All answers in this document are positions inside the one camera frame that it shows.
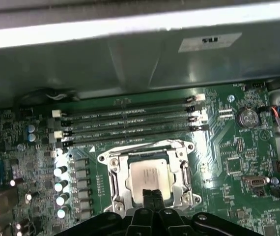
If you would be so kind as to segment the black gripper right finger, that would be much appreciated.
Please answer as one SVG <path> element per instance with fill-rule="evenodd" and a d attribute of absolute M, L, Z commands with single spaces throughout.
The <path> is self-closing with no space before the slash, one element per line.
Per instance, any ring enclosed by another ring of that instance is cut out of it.
<path fill-rule="evenodd" d="M 207 212 L 191 218 L 167 208 L 160 190 L 152 191 L 152 200 L 158 221 L 168 236 L 258 236 L 259 233 Z"/>

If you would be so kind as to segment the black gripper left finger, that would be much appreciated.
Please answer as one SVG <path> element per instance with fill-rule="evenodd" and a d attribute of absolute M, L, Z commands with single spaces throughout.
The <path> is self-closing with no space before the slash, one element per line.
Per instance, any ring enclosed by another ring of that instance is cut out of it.
<path fill-rule="evenodd" d="M 69 228 L 60 236 L 150 236 L 154 218 L 153 191 L 142 191 L 143 207 L 133 215 L 120 216 L 114 212 L 105 212 Z"/>

